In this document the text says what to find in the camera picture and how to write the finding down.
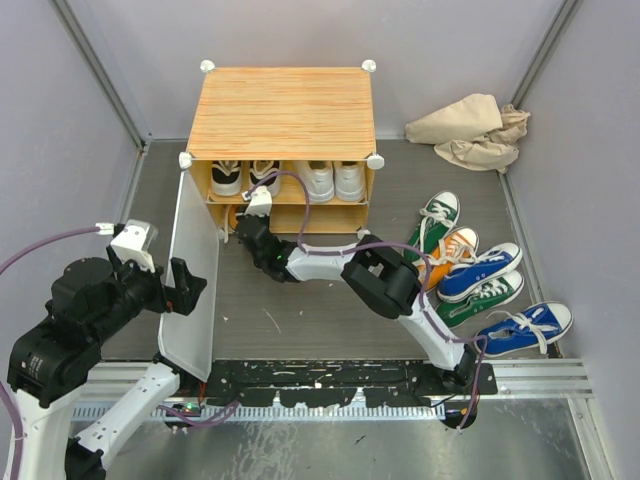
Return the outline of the orange sneaker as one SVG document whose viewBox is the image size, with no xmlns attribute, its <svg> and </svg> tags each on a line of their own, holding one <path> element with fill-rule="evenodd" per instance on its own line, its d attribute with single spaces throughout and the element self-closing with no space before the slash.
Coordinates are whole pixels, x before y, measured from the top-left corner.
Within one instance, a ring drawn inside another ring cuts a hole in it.
<svg viewBox="0 0 640 480">
<path fill-rule="evenodd" d="M 419 271 L 419 279 L 427 292 L 434 290 L 440 281 L 450 273 L 453 266 L 473 263 L 477 256 L 479 236 L 469 227 L 458 228 L 438 241 L 436 248 L 427 255 L 429 275 L 426 275 L 426 264 L 419 258 L 413 265 Z"/>
<path fill-rule="evenodd" d="M 223 209 L 222 239 L 224 243 L 228 243 L 236 232 L 239 220 L 244 216 L 245 210 L 244 204 L 229 204 Z"/>
</svg>

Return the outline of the white cabinet door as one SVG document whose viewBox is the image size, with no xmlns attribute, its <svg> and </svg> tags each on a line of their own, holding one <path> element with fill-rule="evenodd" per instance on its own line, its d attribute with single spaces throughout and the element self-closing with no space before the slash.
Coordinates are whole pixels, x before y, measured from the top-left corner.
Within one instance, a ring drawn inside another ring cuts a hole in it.
<svg viewBox="0 0 640 480">
<path fill-rule="evenodd" d="M 180 175 L 166 282 L 178 299 L 161 315 L 161 356 L 205 382 L 211 372 L 220 239 L 196 183 Z"/>
</svg>

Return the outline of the black white sneaker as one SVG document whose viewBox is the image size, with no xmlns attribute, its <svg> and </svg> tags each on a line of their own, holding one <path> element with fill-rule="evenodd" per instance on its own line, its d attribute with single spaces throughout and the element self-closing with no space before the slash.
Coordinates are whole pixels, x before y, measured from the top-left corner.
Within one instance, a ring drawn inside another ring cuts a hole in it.
<svg viewBox="0 0 640 480">
<path fill-rule="evenodd" d="M 214 161 L 211 167 L 211 188 L 219 196 L 237 195 L 242 187 L 239 161 Z"/>
<path fill-rule="evenodd" d="M 281 162 L 276 160 L 252 161 L 249 167 L 249 186 L 254 187 L 257 183 L 265 180 L 263 186 L 267 188 L 272 196 L 280 192 L 281 178 L 275 176 L 280 171 Z"/>
</svg>

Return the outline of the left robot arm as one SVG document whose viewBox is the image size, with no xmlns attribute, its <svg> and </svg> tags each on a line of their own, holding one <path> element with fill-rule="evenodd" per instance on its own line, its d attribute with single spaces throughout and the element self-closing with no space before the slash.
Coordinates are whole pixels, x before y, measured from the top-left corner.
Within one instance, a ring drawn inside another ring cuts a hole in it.
<svg viewBox="0 0 640 480">
<path fill-rule="evenodd" d="M 43 321 L 14 344 L 7 387 L 1 393 L 12 417 L 8 479 L 103 479 L 113 457 L 164 400 L 188 396 L 199 370 L 156 356 L 137 383 L 100 420 L 75 437 L 68 432 L 75 404 L 104 343 L 143 310 L 189 315 L 207 285 L 186 262 L 174 286 L 134 262 L 82 258 L 51 287 Z"/>
</svg>

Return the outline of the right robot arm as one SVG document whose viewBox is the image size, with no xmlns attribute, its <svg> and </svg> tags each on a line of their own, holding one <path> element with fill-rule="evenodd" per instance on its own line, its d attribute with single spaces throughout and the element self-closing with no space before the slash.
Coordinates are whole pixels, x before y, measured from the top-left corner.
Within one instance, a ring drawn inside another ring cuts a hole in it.
<svg viewBox="0 0 640 480">
<path fill-rule="evenodd" d="M 444 390 L 459 394 L 476 380 L 477 354 L 430 304 L 418 269 L 390 243 L 366 234 L 341 247 L 279 239 L 260 217 L 242 217 L 237 236 L 254 266 L 280 283 L 342 281 L 375 314 L 399 321 L 427 353 Z"/>
</svg>

